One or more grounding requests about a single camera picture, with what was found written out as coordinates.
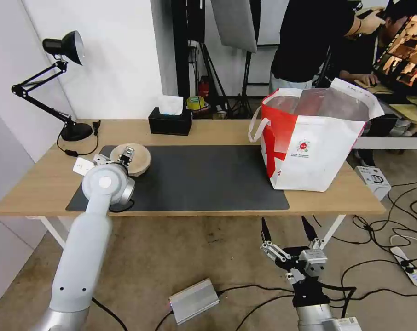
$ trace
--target tissue box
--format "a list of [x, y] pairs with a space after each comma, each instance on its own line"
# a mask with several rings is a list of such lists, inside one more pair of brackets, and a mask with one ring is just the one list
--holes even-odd
[[177, 136], [188, 136], [191, 128], [191, 111], [182, 109], [180, 115], [161, 114], [159, 108], [155, 107], [149, 115], [151, 133], [171, 134]]
[[385, 195], [391, 190], [391, 185], [379, 168], [357, 166], [354, 170], [379, 201], [382, 201]]

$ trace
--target pants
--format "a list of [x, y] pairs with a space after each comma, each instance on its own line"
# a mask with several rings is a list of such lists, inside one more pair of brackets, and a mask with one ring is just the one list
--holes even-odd
[[278, 88], [298, 88], [298, 89], [309, 89], [311, 88], [312, 80], [309, 80], [307, 82], [301, 82], [301, 83], [295, 83], [295, 82], [289, 82], [287, 80], [283, 80], [280, 78], [275, 78], [272, 73], [270, 73], [270, 84], [268, 86], [268, 93], [272, 94], [274, 93]]

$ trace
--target bag handle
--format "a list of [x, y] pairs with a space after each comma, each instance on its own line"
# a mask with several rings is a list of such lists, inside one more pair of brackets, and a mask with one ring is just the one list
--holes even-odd
[[253, 127], [255, 126], [256, 119], [258, 118], [258, 113], [261, 110], [261, 107], [259, 106], [258, 109], [253, 114], [253, 117], [251, 118], [250, 125], [249, 125], [249, 140], [251, 143], [255, 143], [261, 136], [262, 132], [264, 131], [265, 126], [270, 123], [270, 120], [268, 118], [263, 118], [256, 130], [255, 136], [252, 138], [251, 132], [253, 130]]

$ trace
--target black t-shirt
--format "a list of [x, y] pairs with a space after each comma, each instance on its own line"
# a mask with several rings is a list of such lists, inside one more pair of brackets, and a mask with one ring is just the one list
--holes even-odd
[[354, 12], [346, 0], [290, 0], [272, 63], [273, 75], [292, 82], [311, 80], [330, 43], [343, 37], [353, 22]]
[[336, 74], [346, 70], [351, 74], [371, 74], [374, 55], [378, 59], [385, 50], [376, 47], [377, 32], [363, 35], [356, 40], [343, 38], [339, 44], [332, 46], [333, 59], [337, 69]]

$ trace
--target black tissue box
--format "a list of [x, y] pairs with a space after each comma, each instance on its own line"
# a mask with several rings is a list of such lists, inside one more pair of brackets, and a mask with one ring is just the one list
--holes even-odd
[[188, 136], [191, 128], [192, 113], [187, 108], [182, 109], [180, 115], [161, 114], [155, 107], [149, 115], [151, 133]]

